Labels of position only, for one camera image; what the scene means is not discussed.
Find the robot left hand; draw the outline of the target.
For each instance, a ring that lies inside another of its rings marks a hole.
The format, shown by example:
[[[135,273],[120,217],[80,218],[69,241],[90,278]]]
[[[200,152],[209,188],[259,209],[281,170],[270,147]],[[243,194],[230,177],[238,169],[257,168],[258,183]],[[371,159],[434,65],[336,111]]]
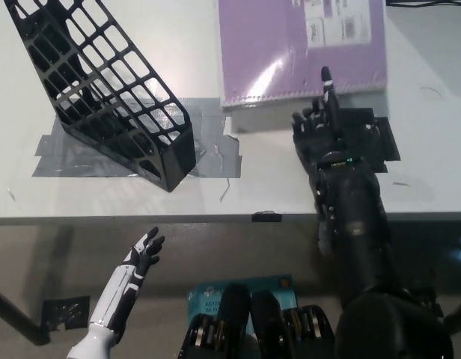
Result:
[[[158,232],[154,227],[145,233],[115,268],[91,315],[91,324],[108,328],[116,336],[123,334],[147,272],[159,262],[165,237]]]

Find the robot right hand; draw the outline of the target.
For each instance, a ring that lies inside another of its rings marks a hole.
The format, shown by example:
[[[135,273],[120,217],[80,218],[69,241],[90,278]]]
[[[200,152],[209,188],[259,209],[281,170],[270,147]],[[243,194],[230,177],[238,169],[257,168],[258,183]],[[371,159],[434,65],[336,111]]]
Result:
[[[357,161],[361,156],[344,137],[344,121],[329,67],[321,69],[323,94],[291,115],[293,143],[307,173],[321,162]]]

